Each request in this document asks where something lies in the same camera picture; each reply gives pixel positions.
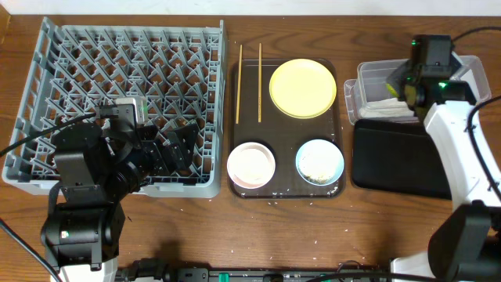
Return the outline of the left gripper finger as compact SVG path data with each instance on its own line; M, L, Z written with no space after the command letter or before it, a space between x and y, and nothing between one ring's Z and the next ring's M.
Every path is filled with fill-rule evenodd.
M160 156L156 164L156 175L171 175L188 169L193 152L187 147L185 139L169 136L166 145L160 140L156 141L156 145Z
M167 131L166 147L169 154L172 157L192 157L198 133L199 128L195 123Z

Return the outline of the white napkin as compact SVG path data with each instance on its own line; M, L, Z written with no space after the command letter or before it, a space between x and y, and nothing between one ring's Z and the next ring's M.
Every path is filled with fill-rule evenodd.
M397 98L368 102L359 109L361 118L399 118L413 115L414 112L408 108L406 102L399 101Z

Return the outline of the white bowl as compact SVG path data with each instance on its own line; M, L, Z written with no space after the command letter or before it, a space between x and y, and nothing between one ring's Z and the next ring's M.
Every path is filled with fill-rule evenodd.
M244 189L263 187L273 177L276 160L272 151L261 143L247 142L236 146L227 160L229 178Z

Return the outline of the light blue bowl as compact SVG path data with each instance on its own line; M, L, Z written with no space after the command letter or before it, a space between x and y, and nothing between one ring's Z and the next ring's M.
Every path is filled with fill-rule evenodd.
M297 151L295 166L299 176L314 186L328 186L344 172L344 156L335 143L312 139Z

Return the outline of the rice and shell pile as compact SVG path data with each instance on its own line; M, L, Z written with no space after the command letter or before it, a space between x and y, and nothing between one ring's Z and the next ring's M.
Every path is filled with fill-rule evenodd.
M328 183L336 174L337 161L333 152L306 152L299 161L301 174L316 184Z

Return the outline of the green orange snack wrapper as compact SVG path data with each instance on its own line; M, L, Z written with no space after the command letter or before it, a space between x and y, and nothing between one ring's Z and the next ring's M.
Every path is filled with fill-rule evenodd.
M386 82L387 90L393 97L399 99L400 98L400 84L397 81L387 81Z

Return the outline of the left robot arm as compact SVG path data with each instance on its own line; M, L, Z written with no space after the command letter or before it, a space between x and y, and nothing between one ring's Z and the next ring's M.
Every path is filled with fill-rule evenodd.
M112 281L125 216L121 200L149 176L185 171L193 161L197 123L161 132L146 124L146 100L120 98L54 137L60 181L50 190L41 229L45 260L59 281Z

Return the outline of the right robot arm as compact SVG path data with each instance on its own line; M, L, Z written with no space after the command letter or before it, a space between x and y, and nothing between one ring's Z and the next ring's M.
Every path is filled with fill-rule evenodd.
M481 129L486 106L467 81L453 76L461 60L448 35L418 34L409 60L387 79L433 140L453 212L426 251L391 261L390 281L500 279L500 170Z

